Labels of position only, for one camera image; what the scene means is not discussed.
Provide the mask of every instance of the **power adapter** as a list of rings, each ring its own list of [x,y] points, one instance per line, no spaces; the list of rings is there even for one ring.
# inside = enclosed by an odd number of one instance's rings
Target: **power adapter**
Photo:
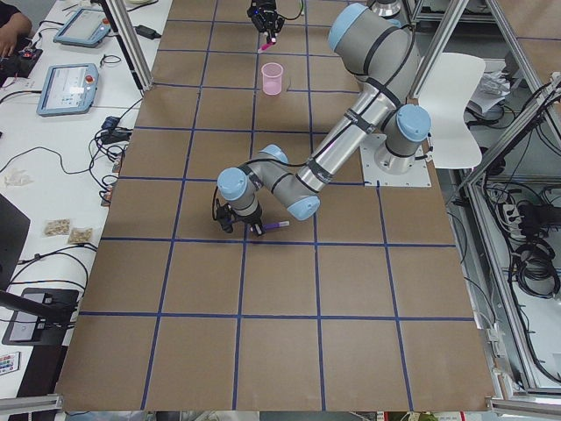
[[[140,35],[141,37],[148,38],[148,39],[155,39],[161,38],[161,35],[154,31],[154,29],[149,28],[148,26],[144,25],[137,25],[134,27],[134,31]]]

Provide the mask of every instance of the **black computer monitor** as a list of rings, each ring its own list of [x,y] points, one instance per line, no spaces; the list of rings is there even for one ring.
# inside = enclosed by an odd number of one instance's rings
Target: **black computer monitor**
[[[0,195],[0,306],[14,310],[2,343],[59,345],[74,312],[78,291],[28,288],[21,296],[6,291],[24,249],[30,222]]]

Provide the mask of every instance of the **pink cup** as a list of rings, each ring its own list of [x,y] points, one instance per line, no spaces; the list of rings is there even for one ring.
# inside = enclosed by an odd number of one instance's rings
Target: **pink cup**
[[[267,63],[261,68],[263,75],[263,92],[278,95],[282,91],[282,66],[279,63]]]

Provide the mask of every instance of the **monitor stand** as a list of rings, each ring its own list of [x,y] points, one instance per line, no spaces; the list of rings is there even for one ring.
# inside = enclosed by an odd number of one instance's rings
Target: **monitor stand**
[[[14,310],[2,343],[61,345],[67,324],[76,310],[77,299],[75,289],[27,288],[22,296],[0,291],[0,305]]]

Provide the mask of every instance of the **person's hand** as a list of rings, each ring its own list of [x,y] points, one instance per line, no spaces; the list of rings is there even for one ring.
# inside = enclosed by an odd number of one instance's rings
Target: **person's hand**
[[[0,56],[8,57],[14,52],[18,43],[18,33],[12,31],[8,25],[0,28]]]

